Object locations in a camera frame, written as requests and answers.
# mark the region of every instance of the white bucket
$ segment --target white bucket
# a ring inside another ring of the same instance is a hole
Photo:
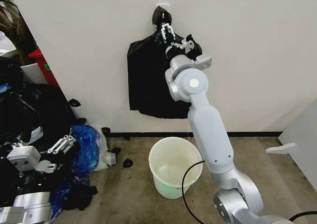
[[[167,137],[156,142],[149,154],[149,165],[157,191],[165,198],[182,196],[182,179],[186,170],[202,160],[197,148],[179,137]],[[203,170],[203,164],[196,165],[184,180],[184,193],[196,182]]]

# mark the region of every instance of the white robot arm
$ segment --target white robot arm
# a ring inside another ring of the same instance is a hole
[[[190,44],[182,42],[183,47]],[[202,72],[210,67],[211,57],[189,59],[181,46],[166,49],[170,69],[165,72],[171,96],[175,101],[191,103],[188,121],[198,148],[205,159],[215,185],[220,189],[214,195],[214,204],[228,224],[289,224],[276,216],[259,217],[263,209],[261,195],[252,180],[233,163],[233,149],[224,124],[216,108],[206,96],[208,79]]]

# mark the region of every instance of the black trash bag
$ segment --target black trash bag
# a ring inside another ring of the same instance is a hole
[[[47,84],[24,84],[15,92],[0,93],[0,117],[0,144],[16,142],[22,133],[41,126],[44,150],[68,134],[76,120],[62,91]]]
[[[15,92],[0,93],[0,147],[42,124],[40,114]]]
[[[22,86],[23,73],[20,63],[0,56],[0,85],[9,84],[13,89]]]
[[[169,60],[165,56],[166,45],[160,27],[162,23],[171,22],[171,15],[158,6],[152,17],[157,30],[149,37],[130,45],[127,55],[130,110],[138,110],[142,114],[158,118],[187,118],[191,104],[175,102],[165,80]],[[180,43],[183,38],[175,35],[175,42]],[[194,49],[187,56],[196,59],[201,54],[200,46],[195,43]]]

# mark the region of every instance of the black cloth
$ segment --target black cloth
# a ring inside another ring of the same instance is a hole
[[[165,56],[166,44],[161,38],[161,23],[171,23],[171,15],[161,7],[154,11],[152,22],[157,30],[149,37],[130,45],[128,60],[130,110],[158,118],[187,118],[190,103],[175,102],[165,80],[169,60]],[[176,35],[175,42],[183,38]],[[195,45],[201,55],[201,48]]]

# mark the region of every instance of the baseboard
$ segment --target baseboard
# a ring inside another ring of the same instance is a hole
[[[281,131],[227,132],[229,137],[278,137]],[[193,137],[192,132],[110,132],[107,137]]]

